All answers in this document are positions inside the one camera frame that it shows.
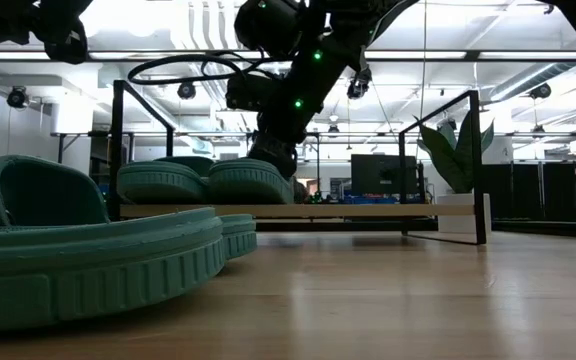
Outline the black monitor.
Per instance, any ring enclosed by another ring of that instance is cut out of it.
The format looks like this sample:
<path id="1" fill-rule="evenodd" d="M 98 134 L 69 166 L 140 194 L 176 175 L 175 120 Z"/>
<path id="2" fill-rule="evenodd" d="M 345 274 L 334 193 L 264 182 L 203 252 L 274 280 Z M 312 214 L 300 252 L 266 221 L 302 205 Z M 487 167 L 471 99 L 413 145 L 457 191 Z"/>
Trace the black monitor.
<path id="1" fill-rule="evenodd" d="M 367 194 L 394 195 L 402 189 L 405 181 L 406 193 L 418 192 L 417 162 L 405 156 L 405 169 L 400 167 L 400 157 L 392 155 L 351 156 L 351 191 L 355 196 Z"/>

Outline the potted plant white pot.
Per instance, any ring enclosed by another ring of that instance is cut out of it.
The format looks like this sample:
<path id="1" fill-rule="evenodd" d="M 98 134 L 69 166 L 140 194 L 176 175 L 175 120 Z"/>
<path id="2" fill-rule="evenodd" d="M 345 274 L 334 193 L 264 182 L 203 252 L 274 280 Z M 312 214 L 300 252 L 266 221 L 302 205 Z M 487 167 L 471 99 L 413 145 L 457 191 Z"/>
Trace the potted plant white pot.
<path id="1" fill-rule="evenodd" d="M 427 152 L 435 170 L 452 189 L 452 194 L 440 195 L 440 205 L 474 205 L 472 112 L 468 111 L 461 123 L 458 137 L 447 122 L 437 130 L 420 125 L 421 139 L 418 146 Z M 480 134 L 481 152 L 487 150 L 494 138 L 494 120 Z M 492 231 L 490 195 L 484 197 L 484 220 L 486 234 Z M 438 230 L 442 233 L 476 234 L 476 218 L 467 216 L 439 216 Z"/>

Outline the black aluminium table frame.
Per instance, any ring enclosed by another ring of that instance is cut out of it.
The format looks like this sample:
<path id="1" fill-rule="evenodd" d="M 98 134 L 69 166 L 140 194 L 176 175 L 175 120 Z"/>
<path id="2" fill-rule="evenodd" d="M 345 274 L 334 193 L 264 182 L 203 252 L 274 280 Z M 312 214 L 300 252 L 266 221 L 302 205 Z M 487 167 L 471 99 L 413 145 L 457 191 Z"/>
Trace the black aluminium table frame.
<path id="1" fill-rule="evenodd" d="M 438 223 L 431 219 L 413 220 L 358 220 L 345 221 L 325 219 L 324 221 L 279 221 L 257 220 L 257 229 L 262 232 L 377 232 L 400 231 L 406 227 L 409 231 L 437 231 Z M 493 221 L 492 230 L 500 232 L 553 235 L 576 238 L 576 222 L 550 221 Z"/>

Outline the grey ventilation duct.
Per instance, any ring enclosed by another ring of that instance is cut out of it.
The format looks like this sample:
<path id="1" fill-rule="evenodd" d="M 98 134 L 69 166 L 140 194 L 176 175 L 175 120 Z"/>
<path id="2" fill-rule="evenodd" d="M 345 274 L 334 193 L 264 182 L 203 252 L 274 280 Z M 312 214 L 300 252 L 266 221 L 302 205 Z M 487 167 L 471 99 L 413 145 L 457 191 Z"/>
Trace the grey ventilation duct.
<path id="1" fill-rule="evenodd" d="M 499 103 L 527 96 L 543 85 L 548 85 L 553 95 L 576 91 L 576 63 L 531 65 L 498 85 L 483 88 L 480 97 L 485 104 Z"/>

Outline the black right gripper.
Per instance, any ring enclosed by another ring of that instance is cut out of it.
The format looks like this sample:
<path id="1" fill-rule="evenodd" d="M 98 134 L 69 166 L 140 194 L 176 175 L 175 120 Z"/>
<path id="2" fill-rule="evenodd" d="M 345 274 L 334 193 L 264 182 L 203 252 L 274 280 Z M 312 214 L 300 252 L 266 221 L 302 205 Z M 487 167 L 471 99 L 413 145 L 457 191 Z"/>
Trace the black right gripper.
<path id="1" fill-rule="evenodd" d="M 301 143 L 306 127 L 321 111 L 321 104 L 307 99 L 257 100 L 257 130 L 255 144 L 248 157 L 276 167 L 283 178 L 292 177 L 297 170 L 295 144 Z M 289 145 L 272 145 L 274 142 Z"/>

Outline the teal rubber slide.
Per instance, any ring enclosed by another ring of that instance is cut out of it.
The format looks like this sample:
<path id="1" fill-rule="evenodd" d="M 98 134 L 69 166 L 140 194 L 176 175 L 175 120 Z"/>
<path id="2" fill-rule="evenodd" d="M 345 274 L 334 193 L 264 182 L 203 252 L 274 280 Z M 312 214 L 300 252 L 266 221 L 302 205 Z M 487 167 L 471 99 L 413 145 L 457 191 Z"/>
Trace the teal rubber slide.
<path id="1" fill-rule="evenodd" d="M 293 185 L 278 169 L 261 160 L 240 158 L 213 164 L 208 173 L 211 202 L 222 205 L 293 203 Z"/>
<path id="2" fill-rule="evenodd" d="M 112 221 L 85 174 L 0 157 L 0 331 L 105 316 L 178 297 L 224 266 L 211 208 Z"/>
<path id="3" fill-rule="evenodd" d="M 200 156 L 132 162 L 118 171 L 117 193 L 132 204 L 202 204 L 214 164 Z"/>
<path id="4" fill-rule="evenodd" d="M 223 215 L 223 252 L 227 260 L 247 255 L 257 248 L 256 222 L 250 214 Z"/>

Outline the black ceiling track bar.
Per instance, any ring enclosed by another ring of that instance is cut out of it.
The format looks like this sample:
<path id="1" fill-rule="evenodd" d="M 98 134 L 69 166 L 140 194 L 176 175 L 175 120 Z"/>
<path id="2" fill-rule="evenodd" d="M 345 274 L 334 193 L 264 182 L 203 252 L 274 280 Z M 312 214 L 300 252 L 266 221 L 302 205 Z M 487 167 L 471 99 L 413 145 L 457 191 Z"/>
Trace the black ceiling track bar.
<path id="1" fill-rule="evenodd" d="M 93 51 L 89 60 L 96 62 L 145 62 L 175 55 L 203 55 L 203 51 Z M 510 51 L 510 50 L 367 50 L 369 62 L 576 62 L 576 50 Z M 3 51 L 0 62 L 46 62 L 47 54 L 40 51 Z"/>

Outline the black metal wooden shelf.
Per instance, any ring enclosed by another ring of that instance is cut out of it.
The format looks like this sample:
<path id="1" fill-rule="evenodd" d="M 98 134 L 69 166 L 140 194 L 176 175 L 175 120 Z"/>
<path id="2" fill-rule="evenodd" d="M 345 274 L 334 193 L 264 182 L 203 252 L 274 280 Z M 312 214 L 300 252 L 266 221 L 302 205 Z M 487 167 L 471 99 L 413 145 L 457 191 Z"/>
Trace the black metal wooden shelf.
<path id="1" fill-rule="evenodd" d="M 151 114 L 156 111 L 145 102 L 136 90 L 124 80 L 116 80 L 113 83 L 112 122 L 110 132 L 111 154 L 111 183 L 107 209 L 112 219 L 117 220 L 121 215 L 125 216 L 153 216 L 173 211 L 185 211 L 197 209 L 197 204 L 164 204 L 164 205 L 124 205 L 117 194 L 117 173 L 120 169 L 121 154 L 119 145 L 123 136 L 123 102 L 124 94 L 129 93 L 132 97 Z M 474 216 L 475 217 L 475 245 L 487 243 L 487 230 L 485 221 L 484 194 L 481 189 L 482 180 L 482 151 L 480 145 L 480 116 L 479 116 L 479 92 L 468 90 L 450 102 L 436 109 L 428 116 L 414 123 L 416 127 L 431 119 L 443 110 L 457 104 L 462 100 L 469 101 L 469 110 L 472 112 L 472 124 L 469 127 L 469 135 L 475 141 L 471 149 L 471 160 L 474 170 L 474 194 L 471 205 L 431 205 L 431 204 L 408 204 L 406 188 L 402 187 L 401 202 L 399 204 L 381 205 L 306 205 L 306 204 L 230 204 L 216 205 L 214 209 L 219 215 L 231 215 L 247 213 L 260 218 L 331 218 L 331 217 L 415 217 L 415 216 Z"/>

